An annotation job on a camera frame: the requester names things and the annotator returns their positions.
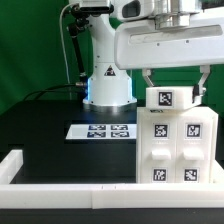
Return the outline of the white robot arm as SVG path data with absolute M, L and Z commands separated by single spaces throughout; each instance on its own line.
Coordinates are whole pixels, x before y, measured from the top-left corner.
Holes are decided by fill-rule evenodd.
M 127 72 L 199 66 L 203 78 L 224 64 L 224 6 L 202 0 L 69 0 L 78 28 L 90 30 L 93 75 L 86 107 L 122 109 L 136 103 Z

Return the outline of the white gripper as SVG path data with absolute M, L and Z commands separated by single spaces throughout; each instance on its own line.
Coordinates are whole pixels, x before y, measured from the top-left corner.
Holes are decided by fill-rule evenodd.
M 224 17 L 193 18 L 188 27 L 165 30 L 156 30 L 150 20 L 124 23 L 115 33 L 114 56 L 119 69 L 143 69 L 149 87 L 154 87 L 150 69 L 200 66 L 193 97 L 203 96 L 209 65 L 224 63 Z

